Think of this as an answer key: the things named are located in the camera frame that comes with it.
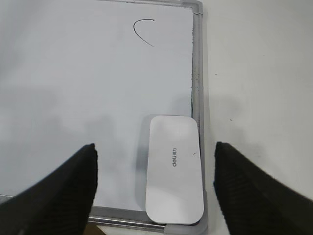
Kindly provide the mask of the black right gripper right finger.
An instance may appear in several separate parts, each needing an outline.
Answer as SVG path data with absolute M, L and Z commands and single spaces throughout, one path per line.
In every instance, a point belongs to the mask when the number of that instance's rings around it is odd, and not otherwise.
M 231 235 L 311 235 L 313 202 L 232 145 L 215 149 L 214 190 Z

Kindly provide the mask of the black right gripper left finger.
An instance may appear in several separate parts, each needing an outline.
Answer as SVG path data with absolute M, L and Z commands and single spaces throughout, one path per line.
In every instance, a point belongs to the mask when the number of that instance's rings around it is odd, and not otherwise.
M 87 144 L 34 186 L 0 205 L 2 235 L 81 235 L 97 190 L 95 145 Z

